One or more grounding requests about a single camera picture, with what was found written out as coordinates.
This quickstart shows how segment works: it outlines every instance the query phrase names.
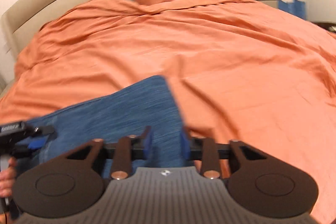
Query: blue denim jeans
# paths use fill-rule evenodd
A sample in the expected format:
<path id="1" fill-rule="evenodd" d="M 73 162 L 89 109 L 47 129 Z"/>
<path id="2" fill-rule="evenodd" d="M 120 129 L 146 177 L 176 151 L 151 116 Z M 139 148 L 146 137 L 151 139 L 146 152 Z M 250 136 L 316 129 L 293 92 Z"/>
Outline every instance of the blue denim jeans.
<path id="1" fill-rule="evenodd" d="M 147 161 L 137 160 L 133 167 L 180 167 L 189 165 L 181 157 L 182 119 L 168 86 L 161 76 L 153 76 L 112 95 L 58 110 L 28 123 L 52 124 L 58 137 L 47 143 L 33 159 L 20 161 L 19 172 L 46 162 L 93 138 L 106 143 L 123 136 L 141 134 L 145 126 L 154 130 L 153 147 Z M 105 165 L 107 177 L 111 160 Z"/>

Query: orange blanket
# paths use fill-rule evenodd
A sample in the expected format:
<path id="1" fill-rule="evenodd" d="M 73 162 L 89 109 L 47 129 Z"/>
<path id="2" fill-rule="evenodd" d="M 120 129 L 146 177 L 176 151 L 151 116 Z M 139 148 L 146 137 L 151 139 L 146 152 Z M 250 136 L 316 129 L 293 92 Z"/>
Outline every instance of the orange blanket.
<path id="1" fill-rule="evenodd" d="M 141 6 L 92 0 L 22 51 L 0 123 L 41 116 L 164 75 L 186 124 L 311 174 L 312 215 L 336 217 L 336 40 L 253 0 Z"/>

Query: metal bolt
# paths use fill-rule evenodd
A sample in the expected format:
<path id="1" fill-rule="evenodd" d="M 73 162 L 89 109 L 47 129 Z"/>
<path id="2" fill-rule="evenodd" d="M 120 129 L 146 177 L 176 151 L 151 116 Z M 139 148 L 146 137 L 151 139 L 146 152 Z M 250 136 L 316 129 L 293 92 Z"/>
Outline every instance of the metal bolt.
<path id="1" fill-rule="evenodd" d="M 128 174 L 124 171 L 115 171 L 111 174 L 111 177 L 116 180 L 122 180 L 128 177 Z"/>
<path id="2" fill-rule="evenodd" d="M 203 175 L 207 179 L 218 179 L 221 176 L 221 174 L 215 170 L 206 171 Z"/>

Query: human hand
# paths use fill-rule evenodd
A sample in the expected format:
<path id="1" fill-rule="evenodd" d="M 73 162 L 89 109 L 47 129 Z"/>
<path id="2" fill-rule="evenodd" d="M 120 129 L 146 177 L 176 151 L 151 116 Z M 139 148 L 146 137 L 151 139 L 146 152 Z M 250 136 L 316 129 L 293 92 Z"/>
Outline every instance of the human hand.
<path id="1" fill-rule="evenodd" d="M 15 158 L 8 160 L 9 166 L 0 172 L 0 198 L 8 198 L 12 195 L 12 187 L 15 182 L 17 165 Z"/>

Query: ribbed surface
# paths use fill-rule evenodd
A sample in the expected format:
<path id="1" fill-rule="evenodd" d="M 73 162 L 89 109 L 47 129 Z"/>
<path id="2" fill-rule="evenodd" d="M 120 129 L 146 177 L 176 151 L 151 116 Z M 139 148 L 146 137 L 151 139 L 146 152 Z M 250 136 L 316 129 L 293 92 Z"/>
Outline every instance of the ribbed surface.
<path id="1" fill-rule="evenodd" d="M 279 220 L 250 213 L 229 196 L 220 180 L 201 177 L 195 167 L 169 172 L 139 167 L 131 178 L 112 181 L 83 213 L 62 219 L 24 214 L 17 224 L 317 224 L 309 214 Z"/>

